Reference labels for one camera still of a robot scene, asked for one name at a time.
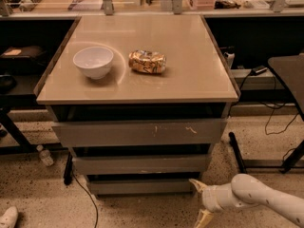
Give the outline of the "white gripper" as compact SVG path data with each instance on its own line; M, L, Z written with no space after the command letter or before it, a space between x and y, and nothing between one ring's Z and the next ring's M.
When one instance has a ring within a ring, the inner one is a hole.
M205 228L214 217L215 212L221 212L228 208L239 208L240 200L232 192L230 183L223 185L210 185L190 179L198 193L202 193L202 204L207 209L200 209L194 228Z

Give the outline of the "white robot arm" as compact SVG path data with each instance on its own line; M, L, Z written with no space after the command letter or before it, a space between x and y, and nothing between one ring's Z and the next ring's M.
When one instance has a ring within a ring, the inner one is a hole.
M229 183L206 185L189 180L201 194L202 208L194 228L205 228L215 213L227 208L264 205L293 224L304 228L304 199L275 190L248 174L237 174Z

